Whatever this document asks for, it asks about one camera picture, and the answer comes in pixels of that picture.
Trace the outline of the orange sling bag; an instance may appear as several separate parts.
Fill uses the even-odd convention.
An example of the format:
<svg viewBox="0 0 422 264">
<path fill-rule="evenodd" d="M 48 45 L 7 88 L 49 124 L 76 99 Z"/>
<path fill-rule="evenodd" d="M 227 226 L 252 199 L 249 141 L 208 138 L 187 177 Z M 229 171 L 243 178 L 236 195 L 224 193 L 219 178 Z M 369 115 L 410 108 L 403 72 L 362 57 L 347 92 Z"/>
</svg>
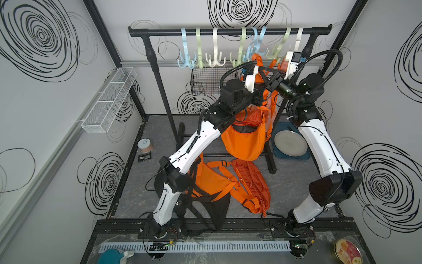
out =
<svg viewBox="0 0 422 264">
<path fill-rule="evenodd" d="M 269 92 L 266 90 L 263 93 L 263 107 L 264 110 L 264 118 L 266 120 L 266 141 L 269 141 L 271 138 L 271 132 L 273 129 L 273 122 L 275 121 L 275 116 L 277 114 L 277 102 L 278 102 L 278 95 L 277 91 Z"/>
</svg>

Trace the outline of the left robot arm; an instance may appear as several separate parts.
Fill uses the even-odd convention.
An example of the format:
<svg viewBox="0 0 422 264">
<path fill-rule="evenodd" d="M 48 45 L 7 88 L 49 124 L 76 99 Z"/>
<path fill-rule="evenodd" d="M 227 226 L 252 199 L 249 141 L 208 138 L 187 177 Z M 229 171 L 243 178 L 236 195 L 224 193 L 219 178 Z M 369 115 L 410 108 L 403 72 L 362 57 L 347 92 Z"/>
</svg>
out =
<svg viewBox="0 0 422 264">
<path fill-rule="evenodd" d="M 253 60 L 224 73 L 220 97 L 200 114 L 195 133 L 174 154 L 159 160 L 154 183 L 159 202 L 146 222 L 156 236 L 165 233 L 179 196 L 193 186 L 189 170 L 200 154 L 235 123 L 237 114 L 252 104 L 262 105 L 264 89 L 255 88 L 258 71 L 258 63 Z"/>
</svg>

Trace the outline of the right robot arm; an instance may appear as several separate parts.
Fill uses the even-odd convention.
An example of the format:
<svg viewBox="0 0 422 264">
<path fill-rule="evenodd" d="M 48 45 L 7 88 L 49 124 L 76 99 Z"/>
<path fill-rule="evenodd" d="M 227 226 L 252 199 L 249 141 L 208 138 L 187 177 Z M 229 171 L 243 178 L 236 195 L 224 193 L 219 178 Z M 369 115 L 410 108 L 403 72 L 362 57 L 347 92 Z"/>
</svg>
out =
<svg viewBox="0 0 422 264">
<path fill-rule="evenodd" d="M 326 77 L 310 74 L 298 82 L 297 78 L 306 64 L 322 55 L 337 57 L 337 63 L 331 72 Z M 305 200 L 292 209 L 286 218 L 285 230 L 293 237 L 300 236 L 329 208 L 349 199 L 363 180 L 362 174 L 353 170 L 341 156 L 315 105 L 316 100 L 324 93 L 324 85 L 335 75 L 342 61 L 341 51 L 329 49 L 299 63 L 291 76 L 282 75 L 280 70 L 259 68 L 265 89 L 277 91 L 287 100 L 287 118 L 306 141 L 320 174 L 320 179 L 310 183 Z"/>
</svg>

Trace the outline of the pink sling bag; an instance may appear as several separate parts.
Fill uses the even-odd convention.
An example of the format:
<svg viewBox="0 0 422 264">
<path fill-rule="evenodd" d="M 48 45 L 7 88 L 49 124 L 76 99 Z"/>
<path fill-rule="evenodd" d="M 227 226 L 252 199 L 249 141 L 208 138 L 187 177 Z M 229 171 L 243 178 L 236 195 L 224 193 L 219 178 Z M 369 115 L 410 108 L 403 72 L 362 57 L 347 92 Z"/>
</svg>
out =
<svg viewBox="0 0 422 264">
<path fill-rule="evenodd" d="M 286 58 L 284 58 L 279 64 L 278 64 L 278 70 L 282 72 L 287 72 L 289 69 L 289 63 L 290 61 Z"/>
</svg>

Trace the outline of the orange drawstring bag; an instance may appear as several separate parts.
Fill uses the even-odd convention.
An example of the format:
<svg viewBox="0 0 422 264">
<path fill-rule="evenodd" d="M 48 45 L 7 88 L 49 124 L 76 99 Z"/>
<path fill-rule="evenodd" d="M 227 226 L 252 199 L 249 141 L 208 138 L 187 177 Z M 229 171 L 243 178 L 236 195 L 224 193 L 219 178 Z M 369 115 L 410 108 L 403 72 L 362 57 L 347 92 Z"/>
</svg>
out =
<svg viewBox="0 0 422 264">
<path fill-rule="evenodd" d="M 264 150 L 266 125 L 232 125 L 222 135 L 228 153 L 235 157 L 230 162 L 238 179 L 231 196 L 249 212 L 267 217 L 271 195 L 258 167 L 253 163 Z"/>
</svg>

